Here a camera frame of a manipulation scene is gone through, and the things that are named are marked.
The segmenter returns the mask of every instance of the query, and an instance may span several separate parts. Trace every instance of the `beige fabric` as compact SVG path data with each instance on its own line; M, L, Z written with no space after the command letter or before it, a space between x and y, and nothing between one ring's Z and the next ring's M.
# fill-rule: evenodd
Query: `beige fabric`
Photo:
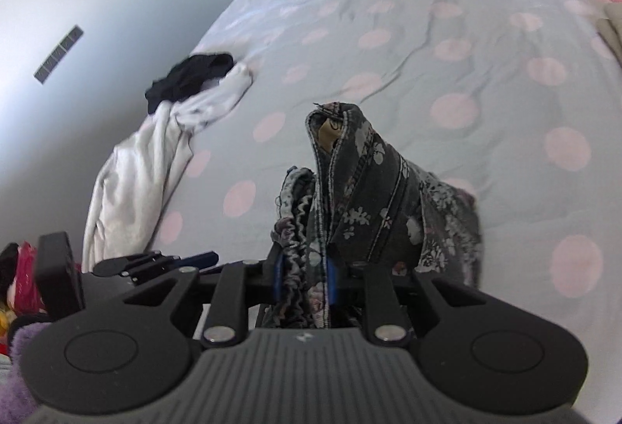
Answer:
M605 5L605 15L607 19L598 19L596 27L622 66L622 3Z

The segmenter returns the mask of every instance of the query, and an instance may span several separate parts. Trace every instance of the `bed sheet wrinkle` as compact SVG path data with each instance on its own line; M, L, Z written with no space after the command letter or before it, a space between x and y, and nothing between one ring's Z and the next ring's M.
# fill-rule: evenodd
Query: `bed sheet wrinkle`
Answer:
M577 334L591 363L577 408L617 422L622 69L595 41L601 14L601 0L235 0L198 47L249 63L254 86L194 138L209 163L182 179L169 205L182 228L155 248L263 258L282 173L314 164L302 123L312 102L359 103L406 159L473 189L483 290ZM255 137L277 112L280 130ZM232 210L228 191L247 182Z

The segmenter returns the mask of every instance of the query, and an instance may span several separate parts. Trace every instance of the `purple plush toy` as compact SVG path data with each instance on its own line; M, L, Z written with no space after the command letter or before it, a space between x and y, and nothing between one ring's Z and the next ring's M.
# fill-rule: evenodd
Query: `purple plush toy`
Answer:
M19 369L19 358L26 345L49 323L35 323L20 328L15 333L10 349L13 366L6 384L0 386L0 424L20 424L37 409Z

